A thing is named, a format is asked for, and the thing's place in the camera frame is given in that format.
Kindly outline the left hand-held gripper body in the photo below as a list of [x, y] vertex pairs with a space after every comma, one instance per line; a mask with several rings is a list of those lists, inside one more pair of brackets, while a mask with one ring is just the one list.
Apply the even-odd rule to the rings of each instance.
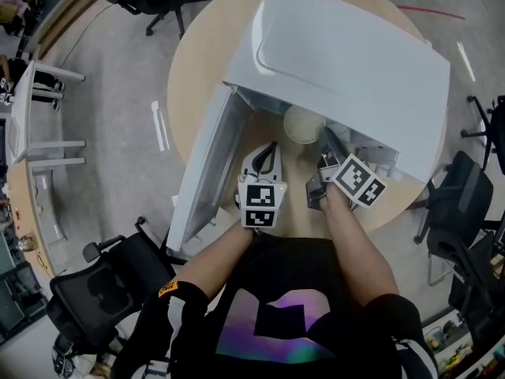
[[240, 174], [236, 199], [241, 211], [241, 225], [253, 229], [274, 228], [286, 192], [285, 182], [270, 182], [253, 174]]

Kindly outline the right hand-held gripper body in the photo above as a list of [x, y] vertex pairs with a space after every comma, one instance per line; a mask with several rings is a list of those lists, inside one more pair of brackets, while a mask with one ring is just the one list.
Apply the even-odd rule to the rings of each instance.
[[387, 184], [353, 154], [342, 163], [329, 155], [320, 157], [316, 173], [305, 184], [309, 208], [321, 210], [320, 200], [326, 196], [328, 185], [337, 186], [353, 204], [363, 208], [371, 208], [387, 188]]

